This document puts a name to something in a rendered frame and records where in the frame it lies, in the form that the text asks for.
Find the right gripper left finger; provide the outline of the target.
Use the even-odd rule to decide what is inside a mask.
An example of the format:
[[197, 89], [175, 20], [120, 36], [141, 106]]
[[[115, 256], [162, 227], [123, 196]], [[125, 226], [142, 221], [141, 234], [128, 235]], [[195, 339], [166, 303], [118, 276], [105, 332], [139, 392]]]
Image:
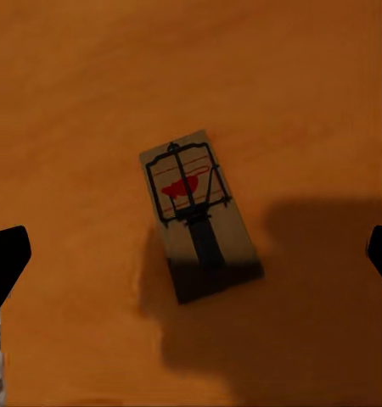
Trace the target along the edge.
[[0, 307], [30, 260], [30, 239], [24, 226], [0, 231]]

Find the mousetrap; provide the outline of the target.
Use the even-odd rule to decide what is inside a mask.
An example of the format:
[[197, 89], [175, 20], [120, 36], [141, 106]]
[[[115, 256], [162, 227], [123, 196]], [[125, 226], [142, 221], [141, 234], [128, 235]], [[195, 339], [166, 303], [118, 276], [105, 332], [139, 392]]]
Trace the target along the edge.
[[265, 275], [208, 132], [162, 144], [140, 158], [178, 304]]

